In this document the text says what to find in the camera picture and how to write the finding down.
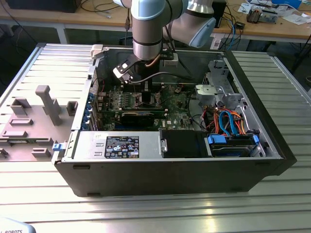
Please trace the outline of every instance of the wire bundle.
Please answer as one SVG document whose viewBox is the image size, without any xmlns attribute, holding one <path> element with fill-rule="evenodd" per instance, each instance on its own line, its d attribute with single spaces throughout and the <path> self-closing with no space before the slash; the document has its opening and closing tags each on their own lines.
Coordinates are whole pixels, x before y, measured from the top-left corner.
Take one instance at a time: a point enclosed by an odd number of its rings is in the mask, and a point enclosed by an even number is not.
<svg viewBox="0 0 311 233">
<path fill-rule="evenodd" d="M 222 45 L 220 46 L 219 49 L 221 50 L 223 47 L 224 49 L 226 49 L 226 47 L 229 46 L 227 50 L 230 50 L 235 45 L 237 45 L 237 49 L 238 49 L 240 41 L 241 41 L 241 36 L 243 34 L 243 30 L 239 29 L 240 31 L 239 36 L 237 38 L 234 38 L 234 36 L 237 33 L 237 28 L 235 27 L 237 21 L 236 21 L 236 18 L 232 15 L 231 10 L 227 5 L 226 5 L 226 8 L 228 9 L 229 13 L 224 12 L 223 19 L 227 20 L 227 23 L 228 23 L 229 28 L 231 29 L 231 32 L 227 36 L 226 40 L 222 42 Z"/>
<path fill-rule="evenodd" d="M 201 118 L 207 117 L 206 114 L 208 113 L 211 115 L 211 111 L 208 111 L 208 109 L 206 109 L 203 112 Z M 237 112 L 231 111 L 226 108 L 215 108 L 213 110 L 212 117 L 213 121 L 206 126 L 206 131 L 208 133 L 216 133 L 230 136 L 230 132 L 227 130 L 228 126 L 230 125 L 232 134 L 237 134 L 237 132 L 242 135 L 246 134 L 243 126 L 243 118 Z M 225 126 L 223 126 L 224 117 L 228 118 L 227 124 Z"/>
</svg>

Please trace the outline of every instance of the blue cable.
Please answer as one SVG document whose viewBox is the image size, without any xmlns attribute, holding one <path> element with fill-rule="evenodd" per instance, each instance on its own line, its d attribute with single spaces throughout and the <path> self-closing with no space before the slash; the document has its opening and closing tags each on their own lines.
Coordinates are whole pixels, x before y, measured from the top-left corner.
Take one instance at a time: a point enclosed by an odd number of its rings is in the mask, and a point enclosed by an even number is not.
<svg viewBox="0 0 311 233">
<path fill-rule="evenodd" d="M 220 128 L 222 129 L 222 131 L 224 131 L 228 136 L 230 136 L 229 132 L 223 127 L 223 115 L 227 113 L 228 116 L 229 116 L 229 121 L 230 121 L 230 126 L 231 126 L 231 130 L 232 130 L 232 133 L 233 134 L 238 134 L 238 131 L 237 129 L 234 127 L 234 119 L 233 119 L 233 116 L 230 112 L 228 111 L 222 111 L 220 114 L 219 114 L 219 126 Z"/>
<path fill-rule="evenodd" d="M 234 28 L 234 25 L 233 25 L 232 21 L 231 21 L 230 19 L 227 19 L 227 20 L 231 23 L 231 26 L 232 26 L 232 31 L 233 31 L 233 36 L 232 36 L 232 39 L 231 39 L 231 43 L 230 43 L 230 45 L 229 45 L 229 47 L 228 47 L 228 49 L 227 49 L 227 50 L 230 50 L 230 49 L 231 49 L 231 47 L 232 47 L 233 41 L 234 41 L 234 36 L 235 36 L 235 28 Z"/>
</svg>

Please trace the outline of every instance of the gray plastic part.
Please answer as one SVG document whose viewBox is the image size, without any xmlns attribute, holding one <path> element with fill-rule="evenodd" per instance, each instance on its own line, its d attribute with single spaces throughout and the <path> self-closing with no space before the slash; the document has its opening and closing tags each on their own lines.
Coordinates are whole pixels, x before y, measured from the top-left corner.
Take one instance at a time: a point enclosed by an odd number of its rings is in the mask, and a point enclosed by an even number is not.
<svg viewBox="0 0 311 233">
<path fill-rule="evenodd" d="M 11 104 L 11 109 L 17 117 L 25 117 L 27 115 L 24 108 L 31 108 L 26 99 L 15 99 Z"/>
<path fill-rule="evenodd" d="M 52 100 L 53 100 L 53 105 L 55 107 L 55 110 L 59 114 L 60 113 L 60 106 L 57 102 L 57 99 L 52 99 Z M 49 113 L 48 113 L 47 109 L 45 108 L 45 106 L 42 106 L 42 108 L 43 108 L 43 111 L 45 112 L 45 114 L 48 115 Z"/>
<path fill-rule="evenodd" d="M 33 148 L 41 147 L 41 145 L 32 139 L 38 141 L 52 138 L 54 141 L 64 142 L 69 138 L 74 117 L 68 115 L 66 106 L 61 106 L 59 117 L 62 119 L 62 124 L 59 126 L 53 125 L 50 117 L 43 111 L 42 105 L 33 105 L 31 108 L 25 108 L 24 110 L 27 113 L 27 117 L 31 118 L 34 123 L 32 125 L 11 125 L 9 122 L 12 119 L 17 119 L 17 116 L 12 114 L 0 136 L 5 131 L 26 131 L 28 136 L 24 139 L 16 139 L 20 143 L 0 137 L 0 148 L 4 148 L 10 154 L 5 159 L 0 157 L 0 161 L 48 161 L 49 158 L 35 158 L 31 154 Z M 51 154 L 53 154 L 52 144 L 50 146 L 43 145 L 42 147 L 48 148 Z"/>
<path fill-rule="evenodd" d="M 46 140 L 42 139 L 42 140 L 37 140 L 37 144 L 39 146 L 52 146 L 54 144 L 54 141 L 53 139 L 50 137 L 50 138 L 47 138 Z"/>
<path fill-rule="evenodd" d="M 49 152 L 49 150 L 47 148 L 33 148 L 33 151 L 31 152 L 31 154 L 33 154 L 34 157 L 50 157 L 51 153 Z"/>
<path fill-rule="evenodd" d="M 0 148 L 0 157 L 6 158 L 7 155 L 8 155 L 8 152 L 5 149 Z"/>
<path fill-rule="evenodd" d="M 55 107 L 54 101 L 51 99 L 49 92 L 50 87 L 48 85 L 39 85 L 35 90 L 35 94 L 42 99 L 46 112 L 50 116 L 53 125 L 60 125 L 62 121 L 58 116 L 58 108 Z"/>
<path fill-rule="evenodd" d="M 77 108 L 78 108 L 77 101 L 69 101 L 66 107 L 68 115 L 74 116 L 76 114 Z"/>
<path fill-rule="evenodd" d="M 2 137 L 27 137 L 26 131 L 5 131 Z"/>
<path fill-rule="evenodd" d="M 11 146 L 11 143 L 9 143 L 8 140 L 0 140 L 0 146 L 2 147 L 10 147 Z"/>
<path fill-rule="evenodd" d="M 30 118 L 17 118 L 10 120 L 11 125 L 32 125 L 33 123 L 33 120 Z"/>
</svg>

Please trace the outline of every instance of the workbench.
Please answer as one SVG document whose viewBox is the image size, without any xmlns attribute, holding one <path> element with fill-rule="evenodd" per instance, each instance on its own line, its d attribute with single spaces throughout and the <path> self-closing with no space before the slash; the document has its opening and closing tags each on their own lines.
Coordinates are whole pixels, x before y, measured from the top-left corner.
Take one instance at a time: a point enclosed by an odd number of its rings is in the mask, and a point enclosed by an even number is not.
<svg viewBox="0 0 311 233">
<path fill-rule="evenodd" d="M 305 43 L 311 34 L 311 27 L 308 24 L 295 25 L 282 18 L 277 20 L 276 24 L 259 23 L 252 24 L 246 21 L 246 14 L 236 12 L 238 5 L 243 0 L 229 0 L 229 8 L 232 15 L 237 21 L 245 23 L 245 29 L 242 34 L 242 39 L 248 40 L 263 40 L 263 41 L 281 41 Z M 66 34 L 66 29 L 87 29 L 99 31 L 125 31 L 124 24 L 127 16 L 126 9 L 118 7 L 111 10 L 111 18 L 106 18 L 94 12 L 87 12 L 81 8 L 77 9 L 76 13 L 62 13 L 51 11 L 34 11 L 34 10 L 12 10 L 6 2 L 4 6 L 16 20 L 24 26 L 49 27 L 57 30 L 60 43 L 68 44 L 69 40 Z M 102 6 L 102 9 L 107 9 L 116 6 L 114 3 Z M 94 10 L 92 1 L 85 3 L 84 7 L 89 10 Z M 0 7 L 0 24 L 16 25 L 16 22 Z M 227 22 L 222 20 L 219 28 L 214 29 L 214 37 L 211 48 L 217 49 L 219 40 L 227 37 L 231 29 Z"/>
<path fill-rule="evenodd" d="M 50 85 L 60 104 L 78 100 L 87 71 L 73 66 L 91 64 L 90 50 L 36 47 L 0 98 L 0 131 L 16 97 L 38 104 L 34 92 L 40 84 Z M 80 198 L 51 161 L 3 162 L 1 215 L 30 223 L 37 233 L 310 232 L 311 99 L 277 58 L 233 54 L 298 160 L 281 176 L 267 177 L 247 193 Z"/>
</svg>

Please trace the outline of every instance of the motherboard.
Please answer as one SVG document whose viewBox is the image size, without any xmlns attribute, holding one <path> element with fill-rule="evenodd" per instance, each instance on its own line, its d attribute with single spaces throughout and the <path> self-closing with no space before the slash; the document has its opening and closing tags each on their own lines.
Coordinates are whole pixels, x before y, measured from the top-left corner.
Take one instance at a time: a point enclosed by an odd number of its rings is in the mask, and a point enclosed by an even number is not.
<svg viewBox="0 0 311 233">
<path fill-rule="evenodd" d="M 142 102 L 139 85 L 107 87 L 99 94 L 103 131 L 193 130 L 188 114 L 191 93 L 179 84 L 155 87 L 149 103 Z"/>
</svg>

